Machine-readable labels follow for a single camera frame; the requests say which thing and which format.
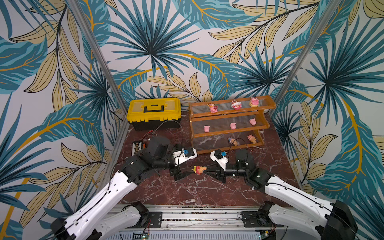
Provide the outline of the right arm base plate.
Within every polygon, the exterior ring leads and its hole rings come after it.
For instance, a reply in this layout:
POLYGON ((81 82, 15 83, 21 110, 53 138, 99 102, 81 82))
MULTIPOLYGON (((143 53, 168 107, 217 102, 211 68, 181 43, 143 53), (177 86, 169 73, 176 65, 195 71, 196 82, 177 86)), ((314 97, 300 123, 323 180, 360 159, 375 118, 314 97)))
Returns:
POLYGON ((283 225, 276 225, 272 222, 269 216, 259 211, 244 211, 240 214, 245 228, 274 228, 283 227, 283 225))

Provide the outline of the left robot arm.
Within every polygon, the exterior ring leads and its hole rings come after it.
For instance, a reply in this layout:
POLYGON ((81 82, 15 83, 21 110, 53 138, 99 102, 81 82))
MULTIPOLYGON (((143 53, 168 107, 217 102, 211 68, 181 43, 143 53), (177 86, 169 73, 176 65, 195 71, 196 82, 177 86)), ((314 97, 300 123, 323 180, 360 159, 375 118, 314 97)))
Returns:
POLYGON ((146 148, 125 159, 122 169, 81 209, 51 224, 54 240, 105 240, 124 228, 144 225, 149 211, 136 202, 127 210, 107 217, 110 210, 140 183, 158 170, 169 170, 176 181, 189 175, 180 165, 198 156, 197 150, 173 145, 166 137, 155 136, 146 148))

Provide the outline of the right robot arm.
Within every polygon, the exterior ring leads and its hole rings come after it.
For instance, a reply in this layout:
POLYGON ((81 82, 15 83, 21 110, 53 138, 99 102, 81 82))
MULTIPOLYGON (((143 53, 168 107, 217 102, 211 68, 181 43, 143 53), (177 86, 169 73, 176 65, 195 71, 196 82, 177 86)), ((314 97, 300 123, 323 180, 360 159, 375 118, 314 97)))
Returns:
POLYGON ((313 236, 317 240, 355 240, 358 226, 348 205, 330 202, 310 195, 283 181, 277 175, 256 166, 248 150, 235 152, 235 163, 229 153, 216 150, 210 154, 213 164, 197 172, 225 183, 228 177, 241 177, 254 191, 279 199, 293 210, 265 202, 257 211, 258 222, 283 225, 313 236))

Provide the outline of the pink strawberry cake figure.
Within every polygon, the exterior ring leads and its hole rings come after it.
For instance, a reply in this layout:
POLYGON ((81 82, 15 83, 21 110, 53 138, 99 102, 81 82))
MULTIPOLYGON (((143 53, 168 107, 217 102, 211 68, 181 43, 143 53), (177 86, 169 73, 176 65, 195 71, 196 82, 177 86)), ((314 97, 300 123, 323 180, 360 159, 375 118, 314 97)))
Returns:
POLYGON ((233 100, 231 102, 231 108, 233 108, 234 110, 238 111, 242 108, 242 103, 237 101, 237 100, 233 100))

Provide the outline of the pink yellow figure toy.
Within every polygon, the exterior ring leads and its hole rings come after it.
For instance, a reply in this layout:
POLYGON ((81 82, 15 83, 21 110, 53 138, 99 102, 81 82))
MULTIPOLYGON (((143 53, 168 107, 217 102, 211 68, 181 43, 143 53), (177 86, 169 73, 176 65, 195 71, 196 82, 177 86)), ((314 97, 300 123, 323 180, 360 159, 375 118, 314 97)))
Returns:
POLYGON ((208 107, 209 107, 209 110, 212 114, 214 113, 217 113, 218 112, 218 106, 213 104, 213 103, 209 103, 208 104, 208 107))

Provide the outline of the pink round pig figure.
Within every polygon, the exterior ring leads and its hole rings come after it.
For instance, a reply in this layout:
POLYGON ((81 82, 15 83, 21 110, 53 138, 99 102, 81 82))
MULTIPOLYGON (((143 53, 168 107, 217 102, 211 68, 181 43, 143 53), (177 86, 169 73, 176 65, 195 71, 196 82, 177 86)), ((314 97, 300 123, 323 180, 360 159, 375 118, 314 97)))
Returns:
POLYGON ((259 106, 259 99, 257 97, 250 98, 249 105, 251 108, 257 108, 259 106))

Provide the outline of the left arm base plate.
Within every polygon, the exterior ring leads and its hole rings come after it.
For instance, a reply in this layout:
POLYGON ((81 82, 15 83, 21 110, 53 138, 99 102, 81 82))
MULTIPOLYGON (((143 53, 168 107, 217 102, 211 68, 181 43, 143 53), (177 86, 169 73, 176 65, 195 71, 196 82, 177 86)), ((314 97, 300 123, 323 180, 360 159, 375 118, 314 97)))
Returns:
POLYGON ((159 229, 162 226, 163 213, 162 212, 148 212, 139 218, 139 221, 132 228, 159 229))

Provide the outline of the ice cream cone figure toy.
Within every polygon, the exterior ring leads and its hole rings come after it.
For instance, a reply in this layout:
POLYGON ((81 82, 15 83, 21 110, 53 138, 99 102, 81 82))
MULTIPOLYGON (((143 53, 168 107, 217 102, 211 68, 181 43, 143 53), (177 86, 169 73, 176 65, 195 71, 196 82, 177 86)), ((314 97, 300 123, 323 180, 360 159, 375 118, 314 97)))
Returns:
POLYGON ((233 137, 229 137, 229 138, 228 138, 228 141, 229 141, 229 143, 230 143, 231 145, 233 145, 233 146, 238 146, 238 145, 239 145, 237 139, 235 139, 235 138, 233 138, 233 137))

